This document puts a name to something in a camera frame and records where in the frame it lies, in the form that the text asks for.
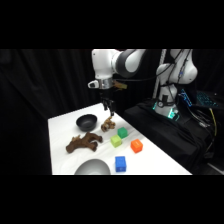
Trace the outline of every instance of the orange block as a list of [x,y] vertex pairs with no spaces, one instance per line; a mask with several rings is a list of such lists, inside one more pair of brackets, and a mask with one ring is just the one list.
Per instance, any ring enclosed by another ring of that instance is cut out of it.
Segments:
[[136,139],[131,142],[131,148],[135,153],[141,152],[143,148],[143,144],[140,142],[139,139]]

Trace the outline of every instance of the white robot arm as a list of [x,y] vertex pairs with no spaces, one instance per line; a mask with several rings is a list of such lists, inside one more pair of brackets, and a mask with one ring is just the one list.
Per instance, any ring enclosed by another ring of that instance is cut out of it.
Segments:
[[[105,110],[116,110],[112,101],[113,74],[131,78],[138,72],[147,49],[128,49],[120,52],[114,49],[95,49],[92,51],[96,80],[88,84],[89,88],[100,89],[101,101]],[[160,96],[155,107],[158,114],[174,118],[178,114],[175,105],[177,89],[173,83],[189,84],[197,77],[197,69],[192,62],[192,49],[172,49],[173,64],[161,65],[157,70],[160,79]]]
[[117,51],[114,49],[95,49],[92,51],[93,67],[96,80],[88,84],[91,89],[100,89],[101,102],[104,109],[110,109],[111,116],[116,110],[113,94],[113,74],[124,78],[131,78],[138,72],[142,58],[147,49],[128,49]]

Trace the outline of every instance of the black curtain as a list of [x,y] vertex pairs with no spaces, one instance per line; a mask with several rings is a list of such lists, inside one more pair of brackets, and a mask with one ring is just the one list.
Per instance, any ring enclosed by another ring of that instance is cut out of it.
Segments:
[[[91,50],[0,50],[1,174],[51,174],[47,120],[100,102],[98,91],[87,88],[95,79]],[[150,49],[135,78],[154,76],[160,55]],[[223,93],[224,50],[196,49],[193,60],[201,89]],[[152,97],[155,80],[127,84],[114,95],[121,116]]]

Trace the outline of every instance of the table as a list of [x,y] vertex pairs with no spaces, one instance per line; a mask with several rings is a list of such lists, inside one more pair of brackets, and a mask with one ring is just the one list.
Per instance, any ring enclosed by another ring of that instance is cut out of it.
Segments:
[[[96,152],[88,148],[80,148],[68,154],[65,148],[72,137],[85,135],[76,126],[76,120],[85,114],[94,114],[98,117],[97,126],[92,133],[102,136],[104,141],[98,144]],[[113,117],[116,129],[103,133],[101,124],[109,114],[109,111],[104,111],[102,104],[97,104],[48,120],[53,175],[74,175],[80,165],[91,159],[104,161],[112,175],[191,175],[116,113]],[[122,140],[121,146],[114,148],[110,143],[110,137],[116,135],[117,129],[122,127],[128,130],[129,136]],[[135,139],[139,139],[144,145],[143,151],[138,154],[130,148],[131,141]],[[115,157],[117,156],[126,157],[126,173],[116,173]]]

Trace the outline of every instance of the cube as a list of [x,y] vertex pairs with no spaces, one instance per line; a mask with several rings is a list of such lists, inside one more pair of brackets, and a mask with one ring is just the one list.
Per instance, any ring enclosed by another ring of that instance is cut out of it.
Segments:
[[143,148],[143,144],[140,142],[139,139],[136,139],[131,142],[131,148],[135,153],[141,152]]
[[115,167],[116,167],[116,172],[120,173],[120,172],[126,172],[127,169],[127,164],[125,161],[125,157],[116,157],[115,158]]
[[119,135],[119,137],[121,139],[123,139],[123,138],[126,138],[128,136],[128,131],[125,128],[120,128],[120,129],[118,129],[117,134]]
[[118,146],[120,146],[122,144],[122,140],[118,135],[111,137],[110,141],[111,141],[112,145],[114,146],[114,148],[117,148]]

